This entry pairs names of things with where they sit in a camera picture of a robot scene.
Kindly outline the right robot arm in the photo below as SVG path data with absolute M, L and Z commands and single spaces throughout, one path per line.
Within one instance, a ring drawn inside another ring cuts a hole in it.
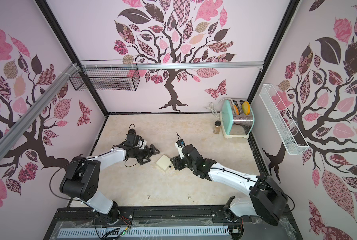
M 233 217 L 255 216 L 277 226 L 285 212 L 289 196 L 266 174 L 249 175 L 227 168 L 212 159 L 203 158 L 192 145 L 180 140 L 175 143 L 178 156 L 170 161 L 175 170 L 190 169 L 198 178 L 229 186 L 250 197 L 231 197 L 225 211 Z

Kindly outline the cream drawer jewelry box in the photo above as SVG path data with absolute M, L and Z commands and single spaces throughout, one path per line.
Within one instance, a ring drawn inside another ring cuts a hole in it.
M 172 163 L 168 156 L 162 155 L 156 162 L 156 165 L 160 170 L 166 172 L 172 166 Z

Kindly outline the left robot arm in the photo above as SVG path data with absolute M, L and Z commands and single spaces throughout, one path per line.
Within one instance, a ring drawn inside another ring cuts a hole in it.
M 66 173 L 60 184 L 60 192 L 81 201 L 109 224 L 119 220 L 118 205 L 105 197 L 99 190 L 100 171 L 128 159 L 137 160 L 143 165 L 150 157 L 161 152 L 136 134 L 127 134 L 125 141 L 114 145 L 108 152 L 93 157 L 75 157 L 65 167 Z

